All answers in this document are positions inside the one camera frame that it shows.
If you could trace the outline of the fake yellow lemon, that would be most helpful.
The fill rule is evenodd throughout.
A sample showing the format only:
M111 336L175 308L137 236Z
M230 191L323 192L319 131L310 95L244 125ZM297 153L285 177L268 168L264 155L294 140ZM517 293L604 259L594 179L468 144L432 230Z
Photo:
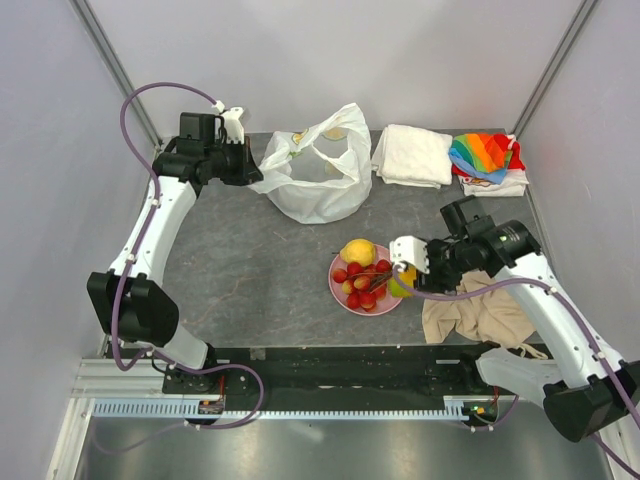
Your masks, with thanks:
M347 264L358 263L362 267L367 267L375 261L376 247L371 241L358 238L349 241L340 250L339 256Z

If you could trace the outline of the white plastic bag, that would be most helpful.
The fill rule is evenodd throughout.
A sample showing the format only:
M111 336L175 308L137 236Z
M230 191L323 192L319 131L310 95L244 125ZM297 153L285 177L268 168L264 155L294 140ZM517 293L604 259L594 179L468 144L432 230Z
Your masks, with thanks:
M302 132L275 132L250 188L301 224L355 213L372 188L371 136L364 114L347 104Z

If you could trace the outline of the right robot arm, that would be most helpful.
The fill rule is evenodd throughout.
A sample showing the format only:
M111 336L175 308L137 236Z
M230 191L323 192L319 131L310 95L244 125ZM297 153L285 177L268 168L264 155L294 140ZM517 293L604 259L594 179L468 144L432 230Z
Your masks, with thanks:
M444 239L396 240L429 299L452 299L464 274L482 271L523 310L551 353L548 361L491 350L458 368L458 381L477 394L497 385L539 405L566 439L579 442L631 416L639 417L639 364L627 361L589 324L553 274L541 246L517 220L496 224L479 199L440 211Z

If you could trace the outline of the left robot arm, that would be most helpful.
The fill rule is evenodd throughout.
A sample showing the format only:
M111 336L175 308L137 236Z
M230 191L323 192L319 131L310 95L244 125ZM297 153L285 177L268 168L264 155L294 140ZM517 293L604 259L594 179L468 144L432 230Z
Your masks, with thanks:
M136 224L117 258L93 272L87 291L113 356L130 343L185 369L185 382L208 393L219 382L215 351L180 324L179 308L163 290L169 253L204 186L218 179L248 186L262 180L242 119L232 107L217 114L184 112L179 134L151 164L152 176Z

